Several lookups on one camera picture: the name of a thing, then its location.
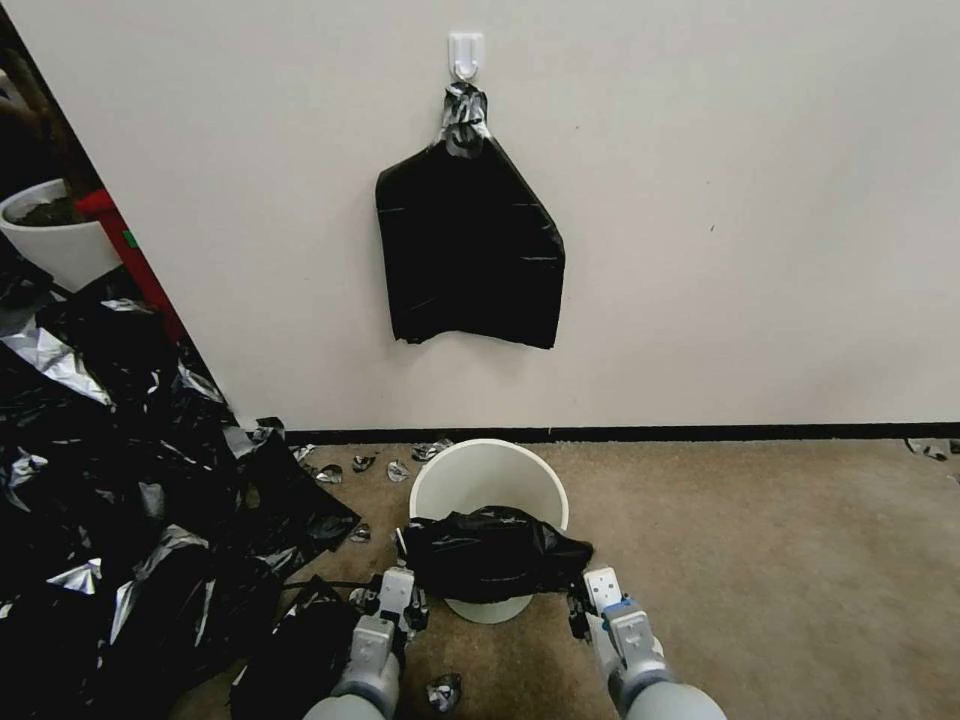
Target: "soil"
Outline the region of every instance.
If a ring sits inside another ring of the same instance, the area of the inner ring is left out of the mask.
[[[73,204],[73,198],[57,198],[48,203],[40,203],[31,208],[23,217],[14,221],[27,227],[55,227],[57,225],[77,225],[86,222]]]

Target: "black baseboard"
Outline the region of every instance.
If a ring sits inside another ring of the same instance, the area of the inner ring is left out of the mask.
[[[400,430],[288,430],[289,445],[454,442],[494,437],[536,442],[704,442],[744,440],[874,440],[960,438],[960,422],[873,423],[862,425],[694,425],[682,427],[433,428]]]

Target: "white trash can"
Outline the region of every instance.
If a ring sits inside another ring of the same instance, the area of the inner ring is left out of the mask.
[[[410,491],[410,517],[442,520],[485,505],[507,505],[566,532],[570,508],[560,479],[546,462],[503,440],[468,440],[439,453],[423,466]],[[504,622],[520,614],[531,596],[504,602],[446,603],[476,623]]]

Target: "red object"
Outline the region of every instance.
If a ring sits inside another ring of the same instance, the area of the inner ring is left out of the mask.
[[[173,309],[173,303],[160,286],[160,281],[153,274],[153,269],[143,256],[143,251],[133,241],[133,235],[127,228],[117,206],[113,203],[113,198],[106,190],[96,190],[86,197],[77,201],[77,210],[86,217],[94,218],[100,221],[113,249],[123,260],[127,272],[133,278],[133,281],[143,293],[143,299],[156,307],[163,315],[163,326],[167,336],[173,341],[178,342],[185,334],[183,323],[177,311]]]

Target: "trash bag hanging on hook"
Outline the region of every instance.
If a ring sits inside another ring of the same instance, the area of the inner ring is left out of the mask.
[[[437,141],[377,180],[393,334],[421,343],[462,330],[550,348],[563,240],[486,115],[485,93],[449,85]]]

